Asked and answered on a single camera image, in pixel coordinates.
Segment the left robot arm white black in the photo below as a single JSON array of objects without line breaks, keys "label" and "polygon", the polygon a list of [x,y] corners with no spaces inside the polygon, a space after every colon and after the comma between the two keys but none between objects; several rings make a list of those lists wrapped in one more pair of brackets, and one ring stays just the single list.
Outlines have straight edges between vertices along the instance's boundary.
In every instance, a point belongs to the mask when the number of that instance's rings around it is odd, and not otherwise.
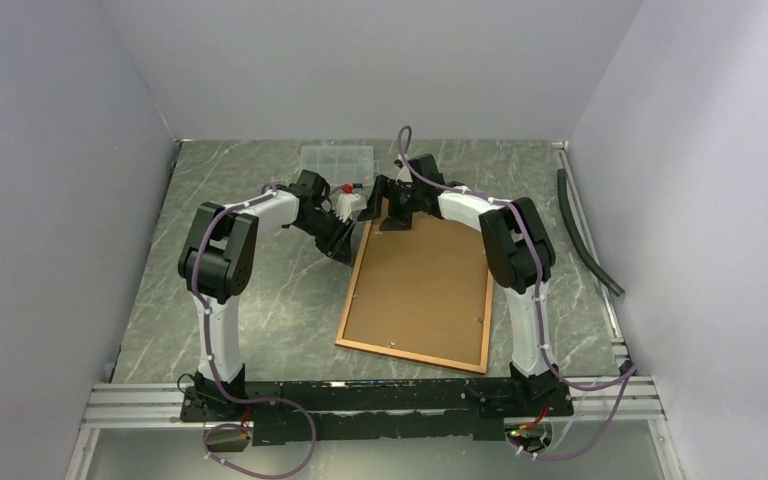
[{"label": "left robot arm white black", "polygon": [[325,257],[349,265],[353,215],[364,203],[351,184],[331,186],[304,170],[296,181],[268,184],[234,204],[201,204],[178,260],[178,274],[192,295],[199,322],[200,359],[195,390],[223,420],[246,406],[245,364],[239,345],[239,297],[254,269],[259,240],[287,228],[310,236]]}]

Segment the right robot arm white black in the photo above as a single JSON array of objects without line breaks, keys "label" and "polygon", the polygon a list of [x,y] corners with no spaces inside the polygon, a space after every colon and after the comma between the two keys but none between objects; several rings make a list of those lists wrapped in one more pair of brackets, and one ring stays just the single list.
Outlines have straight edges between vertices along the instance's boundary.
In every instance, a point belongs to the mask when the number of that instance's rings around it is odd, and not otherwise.
[{"label": "right robot arm white black", "polygon": [[409,230],[413,215],[427,213],[457,222],[481,234],[486,263],[503,289],[511,319],[513,352],[510,401],[524,415],[546,405],[543,380],[555,361],[548,341],[546,282],[556,253],[534,201],[503,199],[457,182],[446,183],[430,154],[396,162],[405,178],[378,175],[361,221],[382,218],[385,230]]}]

